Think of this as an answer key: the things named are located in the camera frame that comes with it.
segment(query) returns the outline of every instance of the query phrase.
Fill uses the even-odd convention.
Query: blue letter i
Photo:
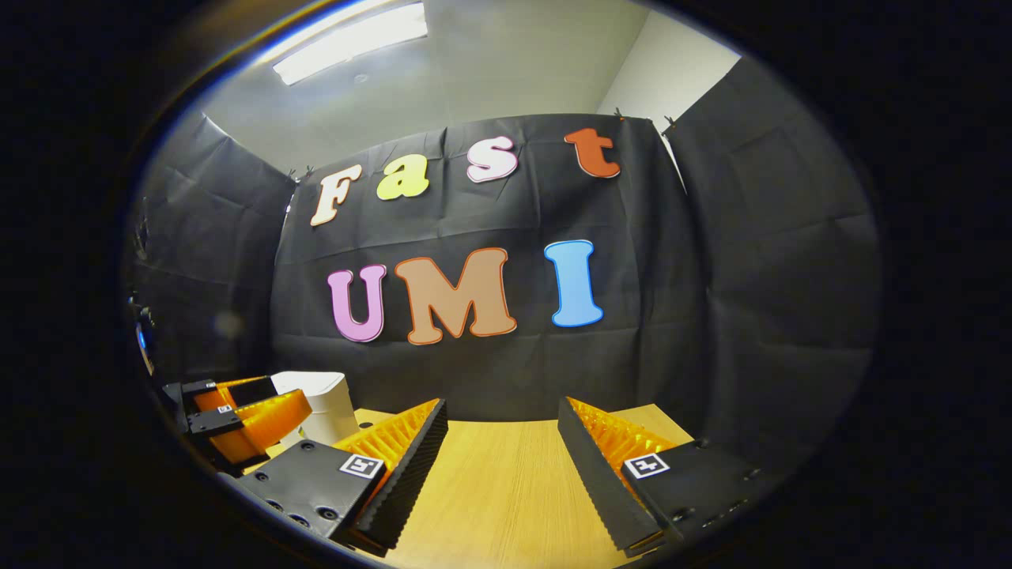
[[[604,311],[594,304],[594,294],[590,291],[587,259],[593,252],[594,244],[585,239],[559,241],[544,248],[544,258],[556,265],[559,283],[559,312],[552,315],[556,326],[586,326],[604,316]]]

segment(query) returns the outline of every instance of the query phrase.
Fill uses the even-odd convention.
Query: wall
[[[617,106],[626,116],[650,118],[663,132],[668,128],[665,115],[678,118],[740,57],[691,27],[651,11],[597,112],[612,114]]]
[[[201,104],[281,172],[386,141],[496,116],[595,112],[649,10],[624,0],[425,0],[429,36],[356,57],[294,85],[270,65]]]

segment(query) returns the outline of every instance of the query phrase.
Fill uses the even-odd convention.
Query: fluorescent light
[[[266,53],[260,56],[260,58],[257,60],[257,63],[266,63],[268,61],[271,61],[283,55],[285,52],[294,48],[296,46],[302,44],[303,42],[309,39],[310,37],[313,37],[317,33],[320,33],[324,29],[327,29],[328,27],[333,27],[350,17],[357,16],[358,14],[366,10],[371,10],[376,6],[381,6],[390,1],[391,0],[362,0],[361,2],[356,2],[346,8],[338,10],[333,14],[321,19],[320,21],[307,26],[297,31],[296,33],[292,33],[291,35],[289,35],[284,40],[280,42],[270,50],[267,50]]]
[[[285,85],[373,50],[429,32],[421,2],[395,8],[327,33],[274,66]]]

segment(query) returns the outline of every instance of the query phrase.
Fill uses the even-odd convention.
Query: table surface
[[[614,414],[675,444],[692,440],[656,405]],[[355,411],[359,423],[390,416]],[[632,561],[615,550],[558,422],[449,421],[397,549],[382,561],[406,569],[603,569]]]

